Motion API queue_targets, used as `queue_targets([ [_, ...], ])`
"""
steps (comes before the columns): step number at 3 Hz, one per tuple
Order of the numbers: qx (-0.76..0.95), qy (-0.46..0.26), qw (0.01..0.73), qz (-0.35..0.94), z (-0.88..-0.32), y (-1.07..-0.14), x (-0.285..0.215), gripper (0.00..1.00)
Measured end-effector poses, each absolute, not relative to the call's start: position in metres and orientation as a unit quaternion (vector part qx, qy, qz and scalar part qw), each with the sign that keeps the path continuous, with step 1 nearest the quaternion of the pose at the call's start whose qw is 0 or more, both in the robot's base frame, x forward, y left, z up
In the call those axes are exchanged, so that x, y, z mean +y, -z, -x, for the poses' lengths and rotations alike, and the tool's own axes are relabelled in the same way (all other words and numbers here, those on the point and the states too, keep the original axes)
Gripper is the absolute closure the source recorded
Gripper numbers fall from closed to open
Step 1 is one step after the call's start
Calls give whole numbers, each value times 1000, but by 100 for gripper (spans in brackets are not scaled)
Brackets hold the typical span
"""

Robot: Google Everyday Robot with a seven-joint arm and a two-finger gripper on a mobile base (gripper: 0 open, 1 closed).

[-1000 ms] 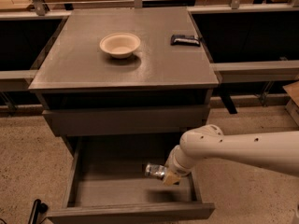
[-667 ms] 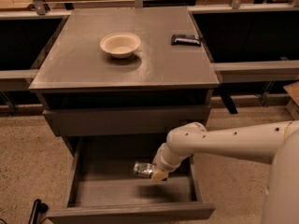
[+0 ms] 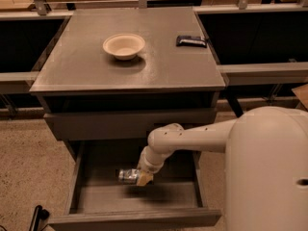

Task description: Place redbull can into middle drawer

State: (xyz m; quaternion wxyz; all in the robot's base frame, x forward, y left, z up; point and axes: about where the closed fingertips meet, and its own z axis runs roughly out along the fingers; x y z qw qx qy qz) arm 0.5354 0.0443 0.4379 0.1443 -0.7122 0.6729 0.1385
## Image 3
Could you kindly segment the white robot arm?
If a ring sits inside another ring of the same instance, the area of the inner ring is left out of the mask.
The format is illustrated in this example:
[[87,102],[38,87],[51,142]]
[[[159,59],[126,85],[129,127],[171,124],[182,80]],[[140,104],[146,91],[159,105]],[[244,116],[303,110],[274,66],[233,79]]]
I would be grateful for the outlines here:
[[261,107],[185,130],[153,130],[138,168],[158,172],[177,150],[225,154],[226,231],[308,231],[308,113]]

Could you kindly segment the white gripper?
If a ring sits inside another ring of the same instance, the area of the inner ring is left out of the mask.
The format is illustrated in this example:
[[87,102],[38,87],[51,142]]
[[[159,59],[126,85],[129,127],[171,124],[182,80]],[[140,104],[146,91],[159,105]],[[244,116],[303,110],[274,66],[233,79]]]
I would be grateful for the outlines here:
[[138,162],[138,168],[142,172],[137,180],[137,185],[144,187],[151,182],[153,180],[152,174],[157,173],[163,167],[164,161],[162,154],[154,152],[150,147],[145,147]]

